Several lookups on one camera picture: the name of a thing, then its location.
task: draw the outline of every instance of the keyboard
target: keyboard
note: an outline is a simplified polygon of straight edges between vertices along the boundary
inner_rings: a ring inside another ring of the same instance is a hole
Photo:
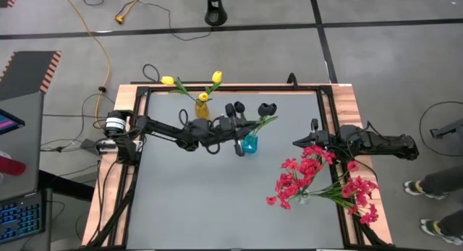
[[[46,199],[41,192],[0,202],[0,244],[45,230]]]

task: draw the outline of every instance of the sneaker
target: sneaker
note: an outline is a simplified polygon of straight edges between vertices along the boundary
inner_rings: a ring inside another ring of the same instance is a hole
[[[433,198],[433,199],[437,199],[437,200],[442,200],[444,199],[445,197],[447,197],[448,193],[445,193],[443,195],[434,195],[434,194],[430,194],[430,193],[426,193],[424,192],[421,187],[418,187],[417,184],[419,183],[420,181],[409,181],[409,182],[405,182],[404,183],[404,187],[405,187],[405,192],[410,194],[410,195],[414,195],[414,196],[418,196],[418,195],[424,195],[426,197],[429,197],[429,198]]]
[[[421,230],[423,230],[426,234],[435,237],[441,237],[445,242],[449,244],[461,245],[463,244],[463,239],[459,237],[447,236],[442,233],[439,233],[436,229],[437,221],[432,221],[430,219],[421,219]]]

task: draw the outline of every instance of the gray pants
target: gray pants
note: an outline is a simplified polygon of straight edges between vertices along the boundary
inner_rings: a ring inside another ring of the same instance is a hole
[[[463,165],[429,174],[421,181],[420,186],[425,192],[434,195],[463,189]],[[463,236],[463,209],[443,218],[438,226],[446,235]]]

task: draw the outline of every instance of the blue vase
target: blue vase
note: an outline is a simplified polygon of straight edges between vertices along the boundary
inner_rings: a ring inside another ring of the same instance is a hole
[[[245,140],[243,140],[243,152],[255,153],[258,150],[258,139],[257,135],[246,135]]]

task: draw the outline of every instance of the computer monitor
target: computer monitor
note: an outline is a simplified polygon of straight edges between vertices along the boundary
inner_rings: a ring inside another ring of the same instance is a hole
[[[24,126],[23,120],[0,109],[0,135]]]

